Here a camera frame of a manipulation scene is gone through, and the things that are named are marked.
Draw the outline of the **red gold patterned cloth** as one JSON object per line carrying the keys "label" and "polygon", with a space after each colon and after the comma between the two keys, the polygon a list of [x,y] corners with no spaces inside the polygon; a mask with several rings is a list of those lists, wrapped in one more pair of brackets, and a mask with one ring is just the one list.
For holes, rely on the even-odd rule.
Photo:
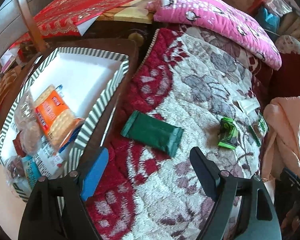
{"label": "red gold patterned cloth", "polygon": [[33,17],[42,38],[79,36],[78,25],[133,0],[54,0]]}

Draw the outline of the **floral plush blanket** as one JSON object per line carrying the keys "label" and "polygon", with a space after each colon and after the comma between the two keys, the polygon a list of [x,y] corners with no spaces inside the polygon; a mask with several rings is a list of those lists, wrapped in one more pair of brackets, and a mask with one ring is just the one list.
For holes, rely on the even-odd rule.
{"label": "floral plush blanket", "polygon": [[[185,30],[159,29],[123,94],[116,125],[107,143],[109,163],[87,210],[103,239],[195,239],[213,201],[190,163],[197,146],[220,169],[250,178],[260,171],[260,148],[238,100],[254,98],[252,74],[230,54]],[[183,135],[175,157],[121,135],[140,111]],[[220,120],[238,129],[235,150],[219,147]]]}

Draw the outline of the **green white snack packet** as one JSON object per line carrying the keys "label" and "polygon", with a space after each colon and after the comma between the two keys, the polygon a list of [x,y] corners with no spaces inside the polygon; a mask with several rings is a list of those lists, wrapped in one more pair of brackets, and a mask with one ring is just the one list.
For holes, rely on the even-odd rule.
{"label": "green white snack packet", "polygon": [[252,134],[257,146],[261,147],[268,132],[268,125],[261,113],[258,114],[258,119],[249,125],[249,132]]}

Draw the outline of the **long white snack packet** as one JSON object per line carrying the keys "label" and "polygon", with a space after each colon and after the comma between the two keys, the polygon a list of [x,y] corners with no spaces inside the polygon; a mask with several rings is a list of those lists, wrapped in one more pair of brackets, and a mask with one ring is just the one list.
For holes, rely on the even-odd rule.
{"label": "long white snack packet", "polygon": [[257,98],[249,98],[249,99],[244,99],[244,100],[238,100],[237,104],[241,111],[248,115],[252,111],[260,108],[260,103],[257,100]]}

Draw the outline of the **peach pink cloth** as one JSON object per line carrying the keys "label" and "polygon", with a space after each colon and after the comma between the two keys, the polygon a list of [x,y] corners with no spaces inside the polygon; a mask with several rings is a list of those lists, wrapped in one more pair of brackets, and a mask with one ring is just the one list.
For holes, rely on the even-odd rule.
{"label": "peach pink cloth", "polygon": [[300,96],[274,98],[263,117],[269,132],[264,142],[262,179],[279,179],[285,167],[300,178]]}

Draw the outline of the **clear bag of snacks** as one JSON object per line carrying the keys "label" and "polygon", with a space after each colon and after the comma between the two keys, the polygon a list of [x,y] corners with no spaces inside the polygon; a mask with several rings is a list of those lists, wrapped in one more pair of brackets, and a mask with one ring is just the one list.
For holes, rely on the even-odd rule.
{"label": "clear bag of snacks", "polygon": [[[33,157],[40,148],[42,133],[36,120],[34,100],[29,90],[25,91],[20,98],[13,121],[17,133],[21,132],[20,141],[23,151],[26,155]],[[5,170],[10,184],[20,182],[23,179],[27,181],[21,159],[22,157],[18,156],[15,151],[15,153],[5,161]]]}

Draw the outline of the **green striped white box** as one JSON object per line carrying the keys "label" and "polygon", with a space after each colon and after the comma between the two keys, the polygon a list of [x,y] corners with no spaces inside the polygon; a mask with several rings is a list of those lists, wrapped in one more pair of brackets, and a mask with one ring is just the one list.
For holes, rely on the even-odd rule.
{"label": "green striped white box", "polygon": [[49,85],[60,87],[65,103],[84,123],[74,142],[66,147],[63,175],[74,170],[111,97],[129,70],[129,57],[113,51],[56,48],[34,71],[21,88],[0,132],[0,164],[16,154],[13,139],[17,135],[14,114],[27,91],[37,99]]}

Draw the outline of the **white barcode snack packet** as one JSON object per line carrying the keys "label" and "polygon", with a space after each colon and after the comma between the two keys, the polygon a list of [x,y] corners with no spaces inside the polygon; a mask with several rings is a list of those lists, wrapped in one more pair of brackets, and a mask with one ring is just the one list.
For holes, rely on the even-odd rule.
{"label": "white barcode snack packet", "polygon": [[33,156],[33,160],[42,176],[46,176],[48,179],[56,179],[63,172],[65,160],[59,153],[55,153],[54,148],[45,136],[41,137],[40,142],[40,148]]}

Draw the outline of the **orange cracker packet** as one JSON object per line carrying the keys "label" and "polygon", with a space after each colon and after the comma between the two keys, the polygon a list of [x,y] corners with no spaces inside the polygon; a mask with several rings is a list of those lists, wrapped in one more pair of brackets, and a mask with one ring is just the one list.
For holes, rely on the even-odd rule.
{"label": "orange cracker packet", "polygon": [[[52,147],[51,127],[57,116],[61,114],[61,111],[66,110],[67,108],[68,106],[65,104],[61,96],[56,92],[54,85],[49,85],[34,101],[34,111],[38,124],[40,125],[45,137]],[[75,120],[78,121],[76,128],[81,126],[85,121],[85,119],[80,117],[77,117]]]}

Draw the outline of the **dark green snack packet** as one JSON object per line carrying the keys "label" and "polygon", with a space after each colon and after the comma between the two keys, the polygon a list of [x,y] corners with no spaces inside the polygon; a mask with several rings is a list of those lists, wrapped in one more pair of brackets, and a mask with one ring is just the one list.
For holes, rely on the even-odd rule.
{"label": "dark green snack packet", "polygon": [[140,111],[134,111],[121,130],[121,135],[161,150],[173,158],[180,144],[183,129]]}

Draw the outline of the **bright green candy packet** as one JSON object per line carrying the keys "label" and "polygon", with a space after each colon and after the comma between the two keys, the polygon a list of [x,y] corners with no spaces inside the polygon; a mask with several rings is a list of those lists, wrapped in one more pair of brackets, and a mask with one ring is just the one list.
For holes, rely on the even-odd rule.
{"label": "bright green candy packet", "polygon": [[218,146],[235,150],[238,145],[238,129],[232,118],[223,117],[220,120]]}

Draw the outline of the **wooden chair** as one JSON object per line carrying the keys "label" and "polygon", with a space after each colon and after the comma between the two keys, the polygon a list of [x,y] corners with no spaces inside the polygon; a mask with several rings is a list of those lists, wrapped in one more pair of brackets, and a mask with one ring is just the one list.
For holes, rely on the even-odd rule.
{"label": "wooden chair", "polygon": [[[36,16],[53,0],[27,0],[32,16]],[[22,35],[28,32],[18,0],[4,0],[0,6],[0,58],[6,50]]]}

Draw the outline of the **blue white snack packet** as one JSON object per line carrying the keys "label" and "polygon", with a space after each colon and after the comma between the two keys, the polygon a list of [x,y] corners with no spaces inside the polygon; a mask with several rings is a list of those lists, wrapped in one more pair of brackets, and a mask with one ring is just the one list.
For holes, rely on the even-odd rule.
{"label": "blue white snack packet", "polygon": [[21,160],[23,163],[23,169],[24,169],[24,173],[25,173],[27,182],[28,182],[30,188],[33,189],[37,180],[41,177],[41,174],[38,170],[38,167],[37,167],[34,159],[31,156],[26,155]]}

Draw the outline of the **red snack packet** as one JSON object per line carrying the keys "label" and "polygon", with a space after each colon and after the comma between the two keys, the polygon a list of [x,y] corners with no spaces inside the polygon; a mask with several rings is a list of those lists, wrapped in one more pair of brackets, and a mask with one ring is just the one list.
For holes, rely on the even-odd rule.
{"label": "red snack packet", "polygon": [[23,151],[20,141],[20,134],[19,132],[15,139],[13,140],[13,146],[18,156],[21,156],[22,158],[26,156],[26,153]]}

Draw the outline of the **pink penguin pillow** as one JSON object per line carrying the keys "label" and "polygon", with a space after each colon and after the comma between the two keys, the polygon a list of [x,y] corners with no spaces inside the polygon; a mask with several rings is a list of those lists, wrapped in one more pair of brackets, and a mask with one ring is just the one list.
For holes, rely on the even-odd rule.
{"label": "pink penguin pillow", "polygon": [[154,0],[146,5],[157,22],[209,29],[245,48],[274,70],[282,60],[274,42],[250,15],[222,0]]}

